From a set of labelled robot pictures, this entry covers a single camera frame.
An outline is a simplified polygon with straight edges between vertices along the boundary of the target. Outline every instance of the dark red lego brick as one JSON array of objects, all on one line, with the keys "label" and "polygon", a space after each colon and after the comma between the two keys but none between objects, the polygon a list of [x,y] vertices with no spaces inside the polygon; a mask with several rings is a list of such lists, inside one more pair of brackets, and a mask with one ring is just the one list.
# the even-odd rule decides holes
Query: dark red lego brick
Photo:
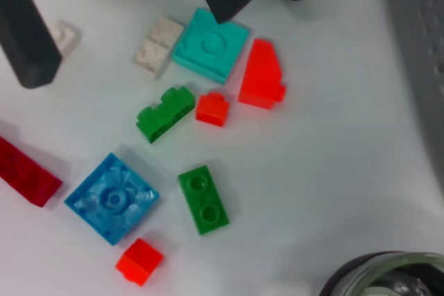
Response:
[{"label": "dark red lego brick", "polygon": [[29,202],[43,207],[62,181],[0,137],[0,177]]}]

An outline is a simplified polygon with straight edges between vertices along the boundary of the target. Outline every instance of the white table surface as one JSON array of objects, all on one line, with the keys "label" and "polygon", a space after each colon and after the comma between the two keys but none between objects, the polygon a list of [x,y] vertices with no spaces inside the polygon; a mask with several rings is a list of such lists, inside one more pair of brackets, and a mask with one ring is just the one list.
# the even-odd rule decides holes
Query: white table surface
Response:
[{"label": "white table surface", "polygon": [[[273,111],[232,104],[225,128],[189,115],[154,145],[137,113],[173,85],[219,88],[170,64],[155,83],[132,56],[160,15],[204,0],[35,0],[84,32],[54,83],[26,90],[0,55],[0,135],[65,181],[41,209],[0,181],[7,296],[316,296],[342,263],[382,250],[444,252],[441,190],[423,148],[383,0],[254,0],[224,91],[239,91],[253,37],[275,42],[288,94]],[[63,200],[109,153],[162,203],[109,246]],[[176,182],[208,164],[231,224],[200,237]],[[140,288],[114,269],[144,237],[166,257]]]}]

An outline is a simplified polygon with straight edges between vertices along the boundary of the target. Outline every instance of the transparent blue lego brick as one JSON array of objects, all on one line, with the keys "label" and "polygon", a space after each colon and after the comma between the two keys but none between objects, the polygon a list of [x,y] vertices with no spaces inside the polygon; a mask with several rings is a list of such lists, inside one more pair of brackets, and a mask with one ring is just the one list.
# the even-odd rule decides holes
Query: transparent blue lego brick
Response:
[{"label": "transparent blue lego brick", "polygon": [[198,8],[173,52],[173,61],[224,85],[248,34],[248,29],[232,22],[218,24],[212,13]]},{"label": "transparent blue lego brick", "polygon": [[111,153],[65,204],[115,245],[158,199],[158,192]]}]

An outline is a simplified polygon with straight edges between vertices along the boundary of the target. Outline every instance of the green plate brick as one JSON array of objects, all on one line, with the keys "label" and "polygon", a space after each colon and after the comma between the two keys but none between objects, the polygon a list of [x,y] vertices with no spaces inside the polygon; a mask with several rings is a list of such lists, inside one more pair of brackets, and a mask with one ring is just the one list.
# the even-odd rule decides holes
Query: green plate brick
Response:
[{"label": "green plate brick", "polygon": [[194,95],[185,87],[168,89],[155,108],[147,107],[137,116],[137,127],[150,143],[162,136],[196,106]]},{"label": "green plate brick", "polygon": [[180,175],[179,182],[200,235],[230,223],[207,166]]}]

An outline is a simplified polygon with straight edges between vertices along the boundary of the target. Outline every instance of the small red lego brick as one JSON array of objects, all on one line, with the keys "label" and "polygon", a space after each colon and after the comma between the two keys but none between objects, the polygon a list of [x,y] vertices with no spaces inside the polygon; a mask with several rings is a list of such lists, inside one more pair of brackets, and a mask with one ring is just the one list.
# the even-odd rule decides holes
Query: small red lego brick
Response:
[{"label": "small red lego brick", "polygon": [[62,182],[0,137],[0,177],[30,203],[43,207]]},{"label": "small red lego brick", "polygon": [[202,95],[197,104],[196,119],[217,126],[224,126],[228,117],[230,104],[225,101],[223,95],[210,92]]},{"label": "small red lego brick", "polygon": [[143,239],[137,239],[123,254],[116,265],[124,277],[143,286],[164,256]]},{"label": "small red lego brick", "polygon": [[281,85],[282,70],[271,42],[256,39],[248,58],[239,102],[271,109],[282,102],[286,87]]}]

